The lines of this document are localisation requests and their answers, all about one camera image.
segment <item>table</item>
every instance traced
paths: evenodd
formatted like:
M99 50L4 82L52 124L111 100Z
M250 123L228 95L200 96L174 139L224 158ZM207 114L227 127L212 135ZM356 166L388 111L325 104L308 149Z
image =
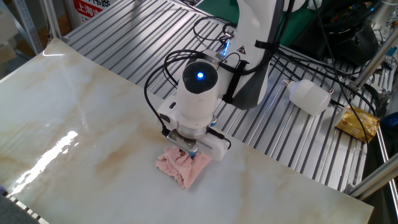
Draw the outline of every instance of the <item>table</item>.
M154 166L169 144L142 88L58 39L1 80L0 105L0 183L49 223L365 224L373 209L231 136L181 189Z

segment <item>black equipment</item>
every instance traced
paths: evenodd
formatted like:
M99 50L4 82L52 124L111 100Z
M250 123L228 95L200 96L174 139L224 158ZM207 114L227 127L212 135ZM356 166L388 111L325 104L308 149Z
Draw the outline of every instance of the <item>black equipment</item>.
M336 58L359 66L372 59L379 43L367 17L380 5L380 0L329 0L320 8L322 24ZM311 20L289 47L317 60L327 57L318 17Z

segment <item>red sign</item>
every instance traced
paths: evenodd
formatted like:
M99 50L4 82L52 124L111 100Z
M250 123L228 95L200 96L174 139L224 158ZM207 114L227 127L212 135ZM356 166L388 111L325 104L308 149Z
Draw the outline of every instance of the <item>red sign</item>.
M92 18L102 11L102 9L95 7L82 0L73 0L75 9L82 15Z

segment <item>metal slatted grid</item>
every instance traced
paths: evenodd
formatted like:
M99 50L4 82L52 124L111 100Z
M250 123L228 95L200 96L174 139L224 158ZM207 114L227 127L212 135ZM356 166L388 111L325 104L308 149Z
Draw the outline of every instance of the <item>metal slatted grid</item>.
M147 75L174 50L222 50L219 42L202 41L193 35L193 23L201 16L181 4L166 0L118 1L67 35L68 44L90 60L143 87ZM212 39L222 34L222 24L214 21L203 21L196 29L200 35ZM283 50L303 57L289 49ZM366 146L334 127L335 116L341 109L330 105L321 115L313 117L294 106L289 101L289 91L282 84L284 74L290 74L275 65L276 61L325 90L335 88L333 99L345 103L337 83L314 75L277 55L271 62L273 66L263 102L256 108L241 111L219 101L215 109L218 117L216 127L336 190L343 192L348 184L360 182ZM184 64L178 62L170 66L176 80ZM326 72L314 63L308 65ZM338 68L348 73L355 70L344 64L338 64ZM374 76L372 82L391 89L393 73ZM161 72L151 81L149 90L163 99L175 93ZM369 94L363 94L371 100ZM353 105L369 111L358 98Z

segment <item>blue led light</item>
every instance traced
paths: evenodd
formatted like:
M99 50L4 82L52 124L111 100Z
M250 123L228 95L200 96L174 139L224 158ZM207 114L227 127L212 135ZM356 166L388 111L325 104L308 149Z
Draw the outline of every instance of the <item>blue led light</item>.
M205 77L205 75L202 72L199 72L197 75L198 79L201 80Z
M226 43L225 50L223 51L224 56L226 55L226 51L228 50L228 47L229 47L229 41Z

